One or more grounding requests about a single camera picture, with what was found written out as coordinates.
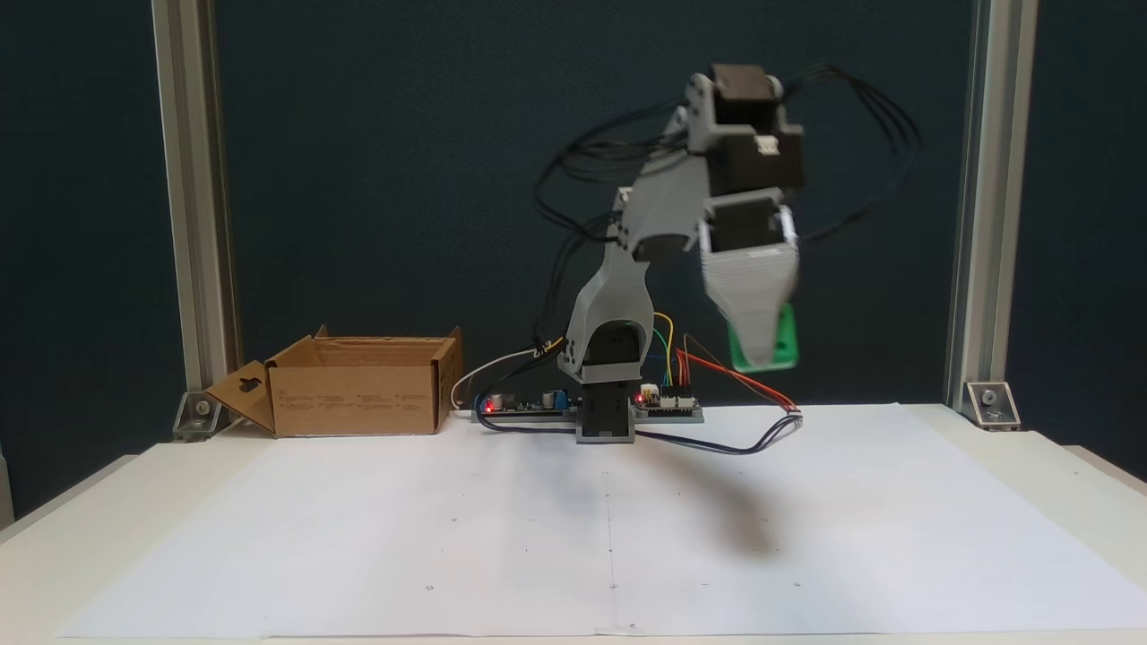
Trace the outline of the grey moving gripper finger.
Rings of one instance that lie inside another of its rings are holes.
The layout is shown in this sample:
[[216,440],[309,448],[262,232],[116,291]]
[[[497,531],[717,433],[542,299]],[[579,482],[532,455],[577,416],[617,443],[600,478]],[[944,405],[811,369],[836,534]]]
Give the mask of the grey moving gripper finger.
[[708,298],[728,324],[735,370],[790,370],[799,360],[791,292],[798,283],[794,244],[759,246],[741,252],[700,250]]

